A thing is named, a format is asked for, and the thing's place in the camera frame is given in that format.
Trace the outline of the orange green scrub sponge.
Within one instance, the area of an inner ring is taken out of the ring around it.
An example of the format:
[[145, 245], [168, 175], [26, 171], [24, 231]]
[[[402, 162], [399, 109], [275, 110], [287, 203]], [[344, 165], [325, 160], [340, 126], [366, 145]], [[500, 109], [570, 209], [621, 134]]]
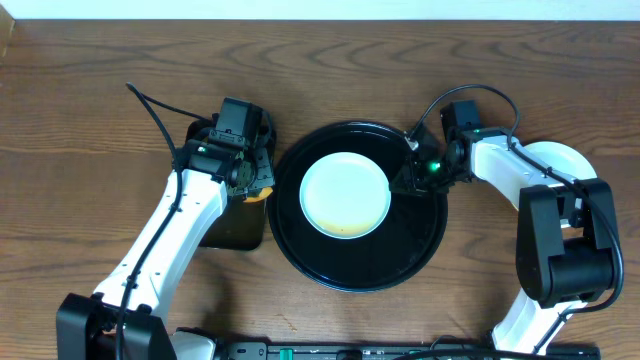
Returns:
[[265, 188], [262, 188], [259, 193], [251, 196], [247, 196], [244, 199], [244, 202], [245, 203], [261, 202], [267, 199], [272, 193], [273, 193], [273, 189], [271, 187], [265, 187]]

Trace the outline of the green plate stained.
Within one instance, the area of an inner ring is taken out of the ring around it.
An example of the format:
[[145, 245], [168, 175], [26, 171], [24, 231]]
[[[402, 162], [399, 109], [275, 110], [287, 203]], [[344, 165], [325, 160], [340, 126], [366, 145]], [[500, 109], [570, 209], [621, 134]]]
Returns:
[[313, 163], [304, 174], [299, 203], [320, 233], [350, 240], [375, 230], [391, 207], [389, 180], [381, 167], [354, 152], [336, 152]]

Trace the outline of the green plate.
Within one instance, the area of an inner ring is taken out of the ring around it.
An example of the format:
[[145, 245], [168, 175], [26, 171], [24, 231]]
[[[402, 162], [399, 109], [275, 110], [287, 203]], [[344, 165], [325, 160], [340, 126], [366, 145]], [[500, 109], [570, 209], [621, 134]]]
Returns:
[[577, 150], [559, 142], [539, 141], [530, 143], [525, 149], [554, 170], [580, 180], [597, 177], [591, 163]]

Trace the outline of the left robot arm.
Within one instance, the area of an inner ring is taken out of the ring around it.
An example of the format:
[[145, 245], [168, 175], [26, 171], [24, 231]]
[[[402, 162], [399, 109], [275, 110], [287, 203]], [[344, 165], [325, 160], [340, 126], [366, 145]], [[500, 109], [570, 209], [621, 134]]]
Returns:
[[190, 140], [173, 156], [163, 197], [123, 260], [91, 296], [71, 293], [59, 307], [59, 358], [214, 358], [214, 337], [194, 328], [170, 334], [165, 323], [196, 249], [232, 198], [273, 185], [273, 146]]

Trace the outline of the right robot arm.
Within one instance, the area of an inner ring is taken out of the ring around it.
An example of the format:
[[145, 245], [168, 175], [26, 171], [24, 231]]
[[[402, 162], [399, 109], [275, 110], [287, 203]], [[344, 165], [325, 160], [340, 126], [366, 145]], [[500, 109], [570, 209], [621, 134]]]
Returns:
[[572, 316], [604, 310], [620, 296], [624, 260], [611, 188], [555, 169], [505, 128], [450, 126], [446, 140], [446, 154], [433, 161], [413, 142], [391, 189], [427, 196], [478, 179], [516, 206], [521, 290], [491, 341], [500, 354], [543, 356]]

